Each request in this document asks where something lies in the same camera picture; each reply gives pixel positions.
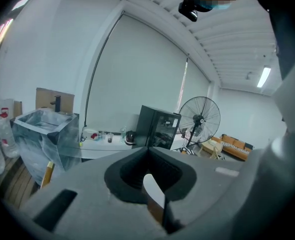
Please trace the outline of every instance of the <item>ceiling light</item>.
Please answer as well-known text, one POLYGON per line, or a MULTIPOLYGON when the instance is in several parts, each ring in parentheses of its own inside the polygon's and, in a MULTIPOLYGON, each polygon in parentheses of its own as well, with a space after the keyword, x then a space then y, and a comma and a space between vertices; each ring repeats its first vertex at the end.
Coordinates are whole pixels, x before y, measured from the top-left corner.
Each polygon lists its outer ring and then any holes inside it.
POLYGON ((18 2, 16 3, 16 5, 14 5, 12 11, 15 10, 16 8, 19 8, 19 7, 21 7, 21 6, 24 6, 28 1, 29 1, 29 0, 20 0, 20 1, 18 1, 18 2))
POLYGON ((269 67, 265 67, 263 69, 263 73, 261 75, 260 80, 258 81, 257 87, 261 88, 264 85, 264 83, 266 82, 266 80, 269 77, 270 71, 271 71, 271 69, 269 67))

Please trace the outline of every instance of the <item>roller blind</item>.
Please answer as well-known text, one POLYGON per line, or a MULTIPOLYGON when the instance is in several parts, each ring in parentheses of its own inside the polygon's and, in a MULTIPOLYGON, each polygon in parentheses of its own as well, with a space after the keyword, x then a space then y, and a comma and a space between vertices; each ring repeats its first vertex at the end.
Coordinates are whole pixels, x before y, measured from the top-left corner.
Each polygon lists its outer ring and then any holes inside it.
MULTIPOLYGON (((123 15, 99 59, 86 124, 100 131, 135 130, 141 106, 174 112, 186 55, 146 24, 123 15)), ((190 60, 182 103, 206 96, 209 82, 190 60)))

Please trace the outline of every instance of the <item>cardboard box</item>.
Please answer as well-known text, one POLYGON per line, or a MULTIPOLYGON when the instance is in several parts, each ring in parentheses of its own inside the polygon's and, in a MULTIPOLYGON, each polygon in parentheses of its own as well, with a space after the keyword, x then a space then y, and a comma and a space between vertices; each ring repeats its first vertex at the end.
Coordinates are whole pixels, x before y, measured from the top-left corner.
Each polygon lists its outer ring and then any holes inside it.
POLYGON ((23 114, 22 111, 22 101, 14 101, 13 102, 13 117, 16 118, 23 114))
POLYGON ((49 90, 44 88, 36 88, 35 109, 51 108, 55 110, 55 105, 51 102, 56 100, 57 95, 61 96, 60 111, 68 114, 73 113, 74 95, 64 93, 56 90, 49 90))

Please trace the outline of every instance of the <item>wooden stick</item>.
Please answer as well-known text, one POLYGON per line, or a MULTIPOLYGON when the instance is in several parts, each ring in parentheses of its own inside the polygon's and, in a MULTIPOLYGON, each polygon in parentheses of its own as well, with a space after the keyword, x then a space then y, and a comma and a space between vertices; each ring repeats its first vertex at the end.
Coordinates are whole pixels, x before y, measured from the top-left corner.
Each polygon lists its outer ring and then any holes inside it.
POLYGON ((47 184, 50 183, 51 177, 52 177, 52 173, 54 170, 55 164, 53 162, 48 162, 47 167, 46 167, 46 171, 41 183, 41 188, 44 188, 47 184))

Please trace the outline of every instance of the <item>fan grille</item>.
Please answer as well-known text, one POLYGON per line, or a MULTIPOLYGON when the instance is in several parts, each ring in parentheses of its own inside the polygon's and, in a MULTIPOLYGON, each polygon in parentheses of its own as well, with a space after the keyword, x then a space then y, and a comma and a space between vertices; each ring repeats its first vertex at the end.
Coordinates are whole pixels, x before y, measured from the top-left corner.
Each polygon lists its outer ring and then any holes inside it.
POLYGON ((188 100, 181 108, 181 121, 179 131, 193 143, 206 142, 217 132, 221 115, 217 104, 207 97, 194 97, 188 100))

